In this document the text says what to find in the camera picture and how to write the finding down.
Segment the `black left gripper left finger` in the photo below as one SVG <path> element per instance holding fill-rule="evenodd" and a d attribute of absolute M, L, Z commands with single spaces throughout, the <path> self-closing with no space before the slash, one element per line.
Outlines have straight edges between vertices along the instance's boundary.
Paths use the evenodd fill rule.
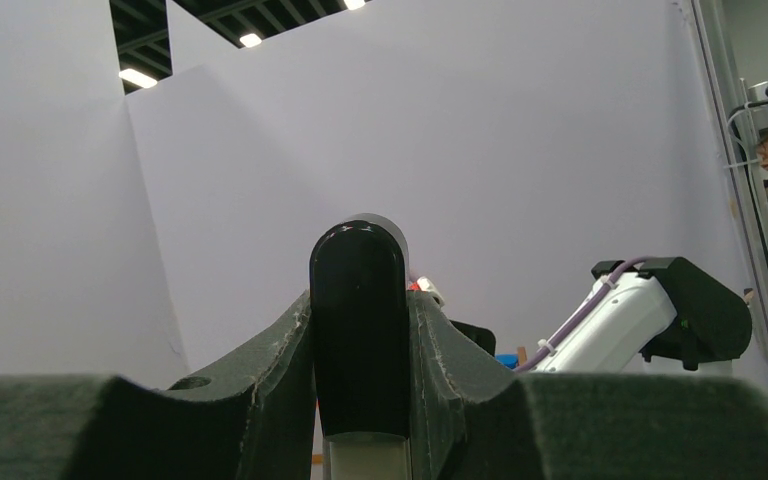
<path fill-rule="evenodd" d="M 310 300 L 167 389 L 0 375 L 0 479 L 306 479 Z"/>

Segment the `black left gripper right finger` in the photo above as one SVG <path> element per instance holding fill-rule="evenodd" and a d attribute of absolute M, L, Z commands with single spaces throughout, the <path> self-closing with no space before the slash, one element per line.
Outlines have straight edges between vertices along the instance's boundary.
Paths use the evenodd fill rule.
<path fill-rule="evenodd" d="M 723 377 L 515 373 L 409 296 L 417 479 L 768 479 L 768 397 Z"/>

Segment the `long black silver stapler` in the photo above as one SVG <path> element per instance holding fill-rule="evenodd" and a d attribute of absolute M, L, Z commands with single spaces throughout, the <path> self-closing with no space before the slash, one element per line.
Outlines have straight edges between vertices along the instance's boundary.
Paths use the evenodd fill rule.
<path fill-rule="evenodd" d="M 404 235 L 356 214 L 309 262 L 313 355 L 330 479 L 409 479 L 410 342 Z"/>

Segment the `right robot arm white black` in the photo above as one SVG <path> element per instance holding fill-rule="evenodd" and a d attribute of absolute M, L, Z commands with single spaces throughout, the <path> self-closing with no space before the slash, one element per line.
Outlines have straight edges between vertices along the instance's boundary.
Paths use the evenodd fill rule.
<path fill-rule="evenodd" d="M 742 296 L 684 257 L 607 260 L 585 300 L 520 372 L 619 372 L 635 357 L 726 372 L 749 346 Z"/>

